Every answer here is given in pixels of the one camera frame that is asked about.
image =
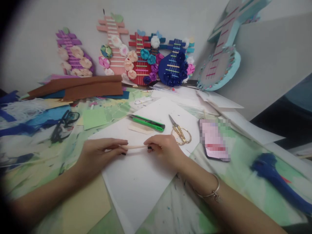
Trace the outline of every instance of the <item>green paper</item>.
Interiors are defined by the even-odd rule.
[[[104,108],[85,110],[83,117],[85,130],[107,124]]]

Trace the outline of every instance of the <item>teal paper flower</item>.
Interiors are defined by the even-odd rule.
[[[147,60],[147,59],[149,58],[150,53],[149,53],[148,50],[146,50],[146,49],[141,49],[140,52],[141,52],[141,58],[142,58],[143,60]]]
[[[152,65],[156,63],[156,56],[155,55],[149,55],[148,59],[147,59],[147,63]]]

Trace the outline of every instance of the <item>silver bracelet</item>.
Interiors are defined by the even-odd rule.
[[[196,192],[197,195],[198,195],[199,197],[201,197],[201,198],[215,197],[215,200],[216,200],[218,203],[221,203],[221,202],[222,202],[222,199],[221,199],[221,197],[217,194],[217,191],[218,191],[219,188],[220,188],[220,180],[219,180],[219,178],[218,178],[217,175],[215,175],[215,174],[213,174],[213,175],[214,175],[214,177],[215,177],[215,178],[217,179],[217,181],[218,181],[218,187],[216,188],[215,191],[212,191],[212,193],[209,194],[209,195],[207,195],[207,196],[200,195],[196,190],[195,190],[195,192]]]

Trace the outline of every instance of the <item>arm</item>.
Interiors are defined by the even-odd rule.
[[[199,194],[206,196],[217,188],[217,179],[188,158],[176,143],[174,136],[156,135],[147,139],[144,144],[152,148],[149,152],[155,151],[163,163],[182,174]],[[253,203],[221,180],[217,193],[222,199],[221,203],[216,202],[215,197],[206,198],[205,201],[234,233],[286,233]]]
[[[94,179],[117,155],[126,154],[126,140],[103,138],[87,140],[77,163],[56,179],[13,201],[11,207],[17,218],[32,228],[61,201]]]

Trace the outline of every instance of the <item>purple paper flower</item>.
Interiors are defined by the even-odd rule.
[[[149,76],[145,76],[143,78],[143,82],[144,82],[144,84],[149,84],[150,83],[150,77]]]
[[[152,69],[152,72],[154,72],[154,73],[157,73],[157,72],[158,72],[158,66],[157,66],[157,64],[151,65],[150,68]]]
[[[156,75],[156,73],[154,73],[154,72],[151,72],[151,73],[149,74],[149,77],[150,77],[150,80],[151,80],[151,81],[155,81],[155,80],[157,79],[157,75]]]
[[[176,61],[177,63],[182,63],[185,60],[185,54],[180,52],[178,53],[178,55],[176,56]]]

